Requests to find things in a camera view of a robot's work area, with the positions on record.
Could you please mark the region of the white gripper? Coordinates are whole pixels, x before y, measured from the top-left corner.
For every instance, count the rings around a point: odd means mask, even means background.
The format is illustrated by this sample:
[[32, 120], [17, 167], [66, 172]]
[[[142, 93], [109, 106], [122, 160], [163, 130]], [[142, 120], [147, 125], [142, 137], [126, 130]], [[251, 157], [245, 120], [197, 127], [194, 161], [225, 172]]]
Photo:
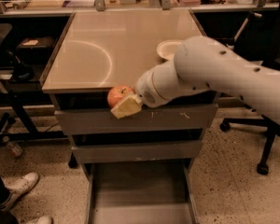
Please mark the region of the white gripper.
[[111, 109], [111, 113], [117, 119], [122, 119], [139, 113], [143, 104], [152, 108], [165, 105], [171, 101], [169, 85], [169, 68], [151, 68], [137, 80], [136, 94], [129, 93], [123, 97]]

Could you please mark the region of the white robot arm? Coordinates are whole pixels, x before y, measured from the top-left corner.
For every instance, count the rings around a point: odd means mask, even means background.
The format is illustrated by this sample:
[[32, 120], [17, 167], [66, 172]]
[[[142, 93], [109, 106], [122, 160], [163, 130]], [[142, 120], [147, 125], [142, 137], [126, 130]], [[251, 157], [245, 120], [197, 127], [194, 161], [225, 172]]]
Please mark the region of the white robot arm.
[[175, 98], [205, 91], [235, 97], [280, 126], [280, 71], [256, 65], [207, 36], [183, 41], [172, 60], [147, 70], [135, 90], [111, 108], [118, 119], [146, 105], [166, 105]]

